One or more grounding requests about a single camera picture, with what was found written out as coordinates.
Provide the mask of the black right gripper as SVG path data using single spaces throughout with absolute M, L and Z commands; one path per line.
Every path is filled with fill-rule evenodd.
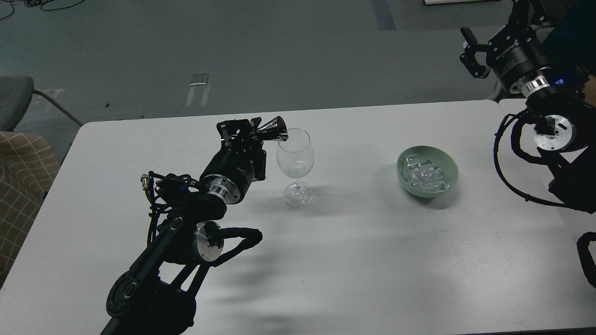
M 519 94 L 522 82 L 553 69 L 534 30 L 553 28 L 557 19 L 546 11 L 542 0 L 512 0 L 511 4 L 509 25 L 492 36 L 489 45 L 479 44 L 470 28 L 460 28 L 466 42 L 460 62 L 473 78 L 485 79 L 493 70 L 505 91 Z M 477 53 L 486 54 L 486 64 L 477 61 Z

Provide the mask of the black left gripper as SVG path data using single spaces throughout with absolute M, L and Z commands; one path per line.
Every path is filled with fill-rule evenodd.
M 222 146 L 200 175 L 200 183 L 226 204 L 242 202 L 252 183 L 266 179 L 261 122 L 261 117 L 254 117 L 217 123 Z

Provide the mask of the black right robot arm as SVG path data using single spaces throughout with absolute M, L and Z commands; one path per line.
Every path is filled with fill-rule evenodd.
M 487 43 L 462 27 L 460 62 L 473 78 L 493 72 L 494 101 L 523 97 L 525 108 L 509 114 L 494 134 L 494 167 L 504 184 L 532 203 L 595 212 L 595 13 L 593 0 L 569 0 L 562 12 L 547 0 L 514 0 L 507 23 Z M 549 192 L 558 202 L 514 187 L 501 170 L 505 131 L 522 160 L 547 166 Z

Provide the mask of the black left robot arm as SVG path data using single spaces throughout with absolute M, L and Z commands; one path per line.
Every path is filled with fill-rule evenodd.
M 141 176 L 150 203 L 147 246 L 113 284 L 103 335 L 181 335 L 194 324 L 196 295 L 209 269 L 262 241 L 255 228 L 222 228 L 227 207 L 240 203 L 266 174 L 265 141 L 285 141 L 282 117 L 217 123 L 221 148 L 200 178 Z

